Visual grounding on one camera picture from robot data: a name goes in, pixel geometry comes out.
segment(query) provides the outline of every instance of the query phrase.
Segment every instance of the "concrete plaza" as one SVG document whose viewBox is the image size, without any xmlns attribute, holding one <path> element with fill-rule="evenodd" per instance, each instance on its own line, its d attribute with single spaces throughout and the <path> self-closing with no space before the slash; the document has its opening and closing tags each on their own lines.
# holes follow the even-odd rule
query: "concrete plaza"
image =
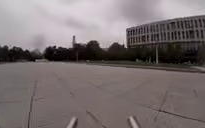
<svg viewBox="0 0 205 128">
<path fill-rule="evenodd" d="M 73 63 L 0 65 L 1 128 L 205 128 L 205 74 Z"/>
</svg>

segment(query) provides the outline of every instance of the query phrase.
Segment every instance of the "pavement crack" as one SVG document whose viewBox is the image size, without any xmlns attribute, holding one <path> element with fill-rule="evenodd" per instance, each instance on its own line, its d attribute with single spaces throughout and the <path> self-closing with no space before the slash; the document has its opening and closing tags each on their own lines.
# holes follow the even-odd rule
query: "pavement crack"
<svg viewBox="0 0 205 128">
<path fill-rule="evenodd" d="M 194 89 L 195 96 L 198 97 L 197 91 Z"/>
<path fill-rule="evenodd" d="M 158 109 L 158 113 L 156 114 L 156 116 L 155 116 L 153 122 L 156 122 L 156 120 L 157 120 L 157 118 L 158 118 L 158 116 L 159 116 L 159 113 L 162 111 L 163 105 L 165 104 L 165 102 L 166 102 L 166 100 L 167 100 L 167 95 L 168 95 L 168 91 L 166 91 L 165 94 L 164 94 L 164 98 L 163 98 L 163 100 L 162 100 L 162 102 L 161 102 L 161 105 L 160 105 L 160 107 L 159 107 L 159 109 Z"/>
<path fill-rule="evenodd" d="M 176 113 L 172 113 L 172 112 L 168 112 L 168 111 L 163 111 L 163 110 L 157 110 L 157 109 L 153 109 L 153 110 L 154 111 L 158 111 L 160 113 L 169 114 L 169 115 L 172 115 L 172 116 L 177 116 L 177 117 L 180 117 L 180 118 L 184 118 L 184 119 L 188 119 L 188 120 L 194 120 L 194 121 L 205 123 L 205 120 L 191 118 L 191 117 L 187 117 L 187 116 L 184 116 L 184 115 L 180 115 L 180 114 L 176 114 Z"/>
<path fill-rule="evenodd" d="M 103 128 L 107 128 L 102 122 L 100 122 L 96 116 L 93 115 L 90 111 L 86 110 L 87 115 L 89 115 L 97 124 L 102 126 Z"/>
<path fill-rule="evenodd" d="M 34 99 L 34 101 L 40 101 L 40 100 L 44 100 L 44 99 L 46 99 L 46 97 L 40 97 L 40 98 Z"/>
<path fill-rule="evenodd" d="M 29 114 L 28 114 L 28 124 L 27 124 L 27 128 L 30 128 L 30 123 L 31 123 L 31 113 L 32 113 L 32 108 L 33 108 L 33 101 L 34 101 L 34 96 L 35 96 L 35 91 L 36 91 L 36 88 L 37 88 L 37 80 L 35 81 L 35 84 L 34 84 L 34 89 L 33 89 L 33 93 L 32 93 L 32 96 L 31 96 L 31 100 L 30 100 L 30 109 L 29 109 Z"/>
<path fill-rule="evenodd" d="M 143 82 L 142 84 L 140 84 L 139 86 L 137 86 L 137 87 L 135 87 L 135 88 L 132 88 L 132 89 L 130 89 L 130 90 L 128 90 L 128 91 L 126 91 L 126 92 L 124 92 L 124 93 L 118 95 L 118 96 L 122 97 L 122 96 L 125 96 L 125 95 L 128 94 L 128 93 L 131 93 L 132 91 L 140 90 L 142 87 L 144 87 L 145 85 L 147 85 L 147 84 L 150 83 L 150 82 L 151 82 L 151 81 L 145 81 L 145 82 Z"/>
<path fill-rule="evenodd" d="M 12 103 L 21 103 L 22 101 L 2 101 L 0 104 L 12 104 Z"/>
</svg>

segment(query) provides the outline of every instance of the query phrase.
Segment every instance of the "pole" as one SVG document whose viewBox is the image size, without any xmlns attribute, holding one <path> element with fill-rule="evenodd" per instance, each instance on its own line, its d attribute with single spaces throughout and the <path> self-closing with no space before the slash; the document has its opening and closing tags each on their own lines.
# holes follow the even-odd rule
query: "pole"
<svg viewBox="0 0 205 128">
<path fill-rule="evenodd" d="M 159 49 L 158 49 L 158 44 L 156 44 L 156 64 L 159 64 Z"/>
<path fill-rule="evenodd" d="M 76 61 L 77 62 L 79 61 L 79 52 L 78 51 L 76 52 Z"/>
</svg>

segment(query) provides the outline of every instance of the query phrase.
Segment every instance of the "distant building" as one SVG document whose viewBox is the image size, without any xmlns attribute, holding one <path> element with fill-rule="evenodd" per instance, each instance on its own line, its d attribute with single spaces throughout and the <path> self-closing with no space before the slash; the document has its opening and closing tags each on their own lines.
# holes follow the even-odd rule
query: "distant building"
<svg viewBox="0 0 205 128">
<path fill-rule="evenodd" d="M 129 48 L 178 43 L 183 50 L 197 50 L 205 48 L 205 15 L 143 24 L 127 28 L 126 34 Z"/>
</svg>

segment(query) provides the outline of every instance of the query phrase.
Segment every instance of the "cloud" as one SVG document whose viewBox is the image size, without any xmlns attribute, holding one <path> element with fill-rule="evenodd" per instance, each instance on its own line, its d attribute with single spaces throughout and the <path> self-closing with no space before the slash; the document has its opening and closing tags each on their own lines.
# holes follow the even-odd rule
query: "cloud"
<svg viewBox="0 0 205 128">
<path fill-rule="evenodd" d="M 161 0 L 116 0 L 117 11 L 130 23 L 143 23 L 162 18 Z"/>
<path fill-rule="evenodd" d="M 127 27 L 199 14 L 205 0 L 0 0 L 0 44 L 69 47 L 76 35 L 108 47 L 125 43 Z M 44 43 L 36 45 L 39 35 Z"/>
</svg>

